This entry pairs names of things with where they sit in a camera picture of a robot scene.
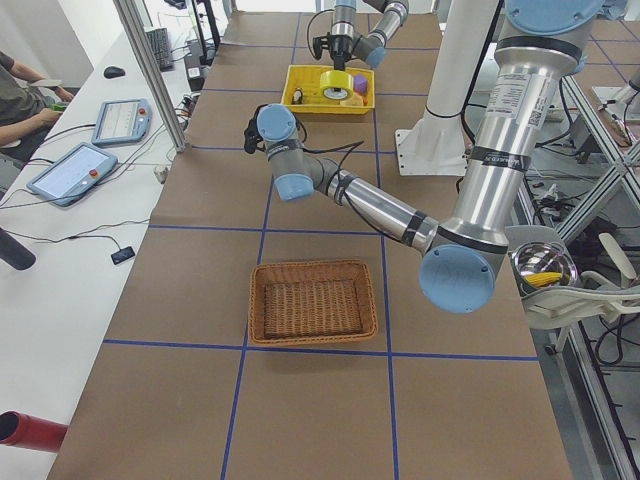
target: person's arm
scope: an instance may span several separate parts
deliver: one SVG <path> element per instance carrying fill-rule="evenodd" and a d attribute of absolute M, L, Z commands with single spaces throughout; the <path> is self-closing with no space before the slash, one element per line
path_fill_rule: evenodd
<path fill-rule="evenodd" d="M 60 118 L 60 115 L 62 115 L 62 112 L 54 112 L 50 108 L 43 108 L 33 117 L 0 127 L 0 147 L 20 140 L 40 128 L 52 126 Z"/>
<path fill-rule="evenodd" d="M 37 82 L 38 80 L 44 80 L 45 78 L 41 73 L 17 60 L 13 62 L 13 67 L 11 67 L 9 73 L 16 78 L 25 80 L 27 82 Z M 66 91 L 62 87 L 56 87 L 53 89 L 53 91 L 58 97 L 60 97 L 60 100 L 62 100 L 63 102 L 70 102 L 71 100 L 73 100 L 73 94 Z"/>

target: tablet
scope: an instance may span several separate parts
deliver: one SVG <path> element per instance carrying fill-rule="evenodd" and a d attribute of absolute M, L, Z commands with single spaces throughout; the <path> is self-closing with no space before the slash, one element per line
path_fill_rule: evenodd
<path fill-rule="evenodd" d="M 27 183 L 27 188 L 66 207 L 82 198 L 117 162 L 115 155 L 81 143 Z"/>
<path fill-rule="evenodd" d="M 139 142 L 151 120 L 151 107 L 145 99 L 104 102 L 100 107 L 91 143 L 110 147 Z"/>

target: purple object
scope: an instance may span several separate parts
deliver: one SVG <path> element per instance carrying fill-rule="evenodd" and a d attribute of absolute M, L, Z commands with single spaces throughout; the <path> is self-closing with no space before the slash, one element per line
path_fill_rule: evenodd
<path fill-rule="evenodd" d="M 357 74 L 353 77 L 353 91 L 358 95 L 362 95 L 363 97 L 367 95 L 367 90 L 369 89 L 369 81 L 367 77 L 362 75 L 361 73 Z"/>

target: metal bowl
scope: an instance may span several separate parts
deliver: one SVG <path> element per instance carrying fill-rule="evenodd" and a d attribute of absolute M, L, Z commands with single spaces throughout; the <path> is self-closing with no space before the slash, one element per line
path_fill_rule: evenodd
<path fill-rule="evenodd" d="M 527 275 L 534 273 L 561 273 L 562 277 L 553 285 L 573 286 L 578 281 L 578 268 L 561 245 L 543 242 L 525 243 L 513 252 L 511 262 L 516 275 L 522 280 L 521 288 L 524 293 L 537 290 L 526 279 Z"/>

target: computer mouse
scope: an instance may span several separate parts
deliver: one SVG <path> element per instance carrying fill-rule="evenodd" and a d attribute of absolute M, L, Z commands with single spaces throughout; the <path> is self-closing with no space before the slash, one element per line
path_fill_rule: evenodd
<path fill-rule="evenodd" d="M 111 66 L 104 69 L 104 78 L 122 77 L 125 73 L 122 68 Z"/>

